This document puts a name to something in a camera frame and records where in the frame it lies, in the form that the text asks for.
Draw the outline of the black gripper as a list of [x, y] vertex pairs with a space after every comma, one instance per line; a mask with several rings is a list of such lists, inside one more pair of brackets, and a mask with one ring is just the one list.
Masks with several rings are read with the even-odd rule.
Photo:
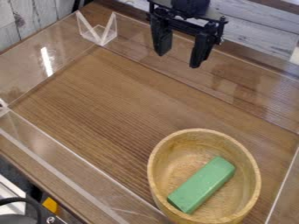
[[[213, 22], [216, 24], [216, 44], [221, 44], [228, 20], [211, 8], [211, 0], [147, 0], [147, 2], [149, 3], [149, 12], [160, 7], [167, 10], [172, 18], [180, 17], [184, 20], [193, 18]], [[156, 16], [151, 16], [151, 33], [155, 52], [159, 56], [164, 56], [172, 49], [173, 32], [168, 22]], [[191, 51], [191, 68], [197, 68], [209, 57], [213, 43], [215, 37], [207, 32], [200, 32], [196, 35]]]

